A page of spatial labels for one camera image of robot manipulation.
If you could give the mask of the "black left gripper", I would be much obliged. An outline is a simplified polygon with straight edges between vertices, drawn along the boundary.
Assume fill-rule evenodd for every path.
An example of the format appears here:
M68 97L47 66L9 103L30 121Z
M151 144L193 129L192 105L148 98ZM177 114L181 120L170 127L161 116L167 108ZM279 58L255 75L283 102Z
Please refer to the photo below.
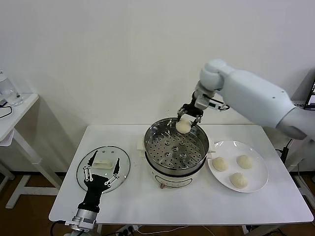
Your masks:
M118 158L113 175L110 178L92 174L91 167L95 160L98 150L94 152L92 157L88 160L87 164L83 166L83 172L85 176L85 185L87 186L87 192L85 194L83 202L78 205L78 209L84 209L92 212L99 212L99 203L102 192L109 189L112 183L119 179L120 170L120 158Z

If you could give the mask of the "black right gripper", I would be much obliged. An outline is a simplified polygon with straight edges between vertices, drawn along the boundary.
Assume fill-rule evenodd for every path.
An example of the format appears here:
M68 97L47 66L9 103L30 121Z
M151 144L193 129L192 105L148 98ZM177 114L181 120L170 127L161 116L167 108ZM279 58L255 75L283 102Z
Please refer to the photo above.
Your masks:
M201 123L203 117L203 110L195 107L196 98L194 93L191 96L191 102L185 103L177 112L177 122L180 121L184 114L194 117L194 121L191 123L191 127L194 127Z

